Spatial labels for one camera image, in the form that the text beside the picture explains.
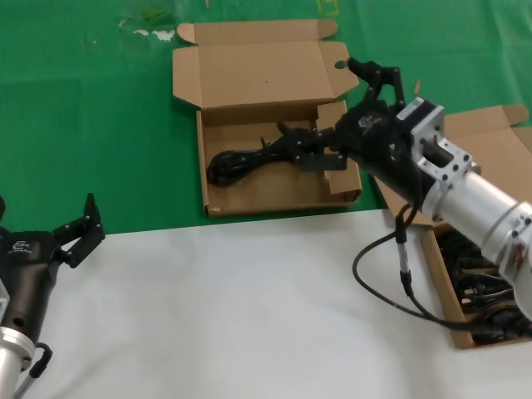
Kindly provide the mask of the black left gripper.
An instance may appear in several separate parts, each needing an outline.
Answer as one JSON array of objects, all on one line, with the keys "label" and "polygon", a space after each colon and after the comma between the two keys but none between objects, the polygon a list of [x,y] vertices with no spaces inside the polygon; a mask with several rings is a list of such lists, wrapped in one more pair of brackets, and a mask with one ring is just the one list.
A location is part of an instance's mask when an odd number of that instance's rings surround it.
[{"label": "black left gripper", "polygon": [[[0,219],[5,201],[0,197]],[[1,229],[1,280],[9,294],[1,325],[28,338],[40,337],[59,263],[76,268],[105,239],[95,196],[86,196],[83,216],[52,233]]]}]

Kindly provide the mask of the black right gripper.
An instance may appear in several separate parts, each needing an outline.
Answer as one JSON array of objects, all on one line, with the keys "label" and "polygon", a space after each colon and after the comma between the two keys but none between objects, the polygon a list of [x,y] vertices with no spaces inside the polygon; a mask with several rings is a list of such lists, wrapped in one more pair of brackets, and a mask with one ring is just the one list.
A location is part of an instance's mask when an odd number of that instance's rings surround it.
[{"label": "black right gripper", "polygon": [[317,131],[279,122],[283,147],[303,170],[345,170],[347,155],[407,203],[421,206],[423,178],[413,160],[412,138],[394,110],[378,100],[382,88],[391,86],[394,106],[406,105],[400,69],[353,57],[347,67],[368,84],[363,101],[350,108],[334,129]]}]

